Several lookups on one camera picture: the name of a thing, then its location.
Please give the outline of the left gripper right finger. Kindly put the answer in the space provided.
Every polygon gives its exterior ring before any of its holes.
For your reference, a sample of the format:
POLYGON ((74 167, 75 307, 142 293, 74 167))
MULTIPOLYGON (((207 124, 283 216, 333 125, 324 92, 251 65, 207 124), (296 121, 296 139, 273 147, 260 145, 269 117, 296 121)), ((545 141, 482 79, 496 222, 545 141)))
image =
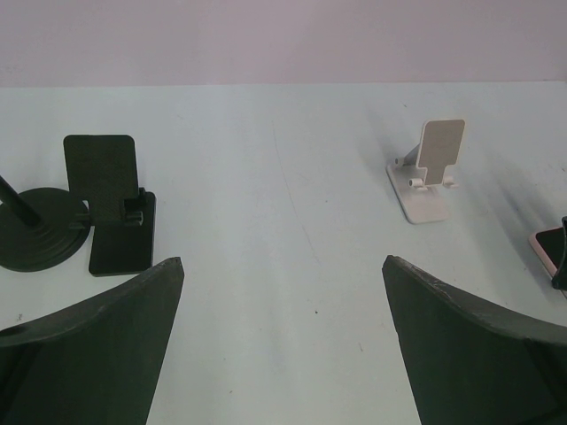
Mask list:
POLYGON ((382 273, 423 424, 564 424, 566 328, 451 286, 397 256, 382 273))

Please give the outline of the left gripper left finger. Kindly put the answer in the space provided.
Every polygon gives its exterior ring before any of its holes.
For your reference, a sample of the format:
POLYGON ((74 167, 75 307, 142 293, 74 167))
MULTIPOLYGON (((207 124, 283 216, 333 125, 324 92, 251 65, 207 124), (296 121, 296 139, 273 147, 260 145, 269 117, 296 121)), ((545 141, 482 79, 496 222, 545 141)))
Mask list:
POLYGON ((170 258, 1 332, 3 424, 145 424, 183 290, 170 258))

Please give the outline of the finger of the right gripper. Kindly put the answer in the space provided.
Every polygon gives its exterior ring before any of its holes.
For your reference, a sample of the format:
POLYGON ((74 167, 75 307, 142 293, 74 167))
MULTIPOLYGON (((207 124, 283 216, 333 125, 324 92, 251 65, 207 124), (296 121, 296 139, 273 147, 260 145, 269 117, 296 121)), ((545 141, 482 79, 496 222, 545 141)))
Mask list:
POLYGON ((552 277, 552 286, 557 290, 566 290, 566 217, 562 217, 562 227, 555 231, 554 246, 552 249, 552 260, 555 262, 556 271, 552 277))

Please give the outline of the pink-cased phone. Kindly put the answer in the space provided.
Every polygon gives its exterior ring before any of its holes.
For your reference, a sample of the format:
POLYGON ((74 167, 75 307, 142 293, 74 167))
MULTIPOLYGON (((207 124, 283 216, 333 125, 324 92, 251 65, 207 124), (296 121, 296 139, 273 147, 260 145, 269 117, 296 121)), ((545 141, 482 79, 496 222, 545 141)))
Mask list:
POLYGON ((551 277, 551 284, 552 277, 556 271, 555 262, 552 260, 554 235, 555 231, 560 228, 551 228, 548 230, 536 232, 529 237, 531 247, 533 248, 534 252, 551 277))

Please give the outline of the black round-base phone stand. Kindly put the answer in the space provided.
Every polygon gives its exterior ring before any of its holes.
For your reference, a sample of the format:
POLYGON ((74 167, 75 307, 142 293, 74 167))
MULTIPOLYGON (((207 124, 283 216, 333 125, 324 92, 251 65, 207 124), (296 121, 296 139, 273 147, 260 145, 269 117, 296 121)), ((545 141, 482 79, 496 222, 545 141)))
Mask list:
POLYGON ((31 273, 70 259, 89 235, 88 207, 67 190, 23 192, 1 180, 1 266, 31 273))

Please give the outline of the white phone stand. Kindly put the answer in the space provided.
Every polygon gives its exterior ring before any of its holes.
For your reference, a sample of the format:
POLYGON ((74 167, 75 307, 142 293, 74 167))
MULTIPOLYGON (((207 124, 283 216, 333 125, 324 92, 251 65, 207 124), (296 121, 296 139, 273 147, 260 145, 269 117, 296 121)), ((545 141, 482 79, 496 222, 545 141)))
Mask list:
POLYGON ((457 184, 447 169, 457 164, 465 120, 429 120, 423 124, 419 144, 387 165, 386 172, 409 223, 446 220, 446 203, 438 188, 457 184))

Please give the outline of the black rectangular phone stand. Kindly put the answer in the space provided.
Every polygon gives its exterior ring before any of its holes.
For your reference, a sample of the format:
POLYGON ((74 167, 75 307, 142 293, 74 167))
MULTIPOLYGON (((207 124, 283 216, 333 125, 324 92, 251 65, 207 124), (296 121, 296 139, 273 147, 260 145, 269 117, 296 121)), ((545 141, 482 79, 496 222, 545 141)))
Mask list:
POLYGON ((138 274, 152 267, 156 197, 138 185, 129 135, 68 135, 63 141, 69 192, 88 204, 75 228, 93 228, 89 272, 138 274))

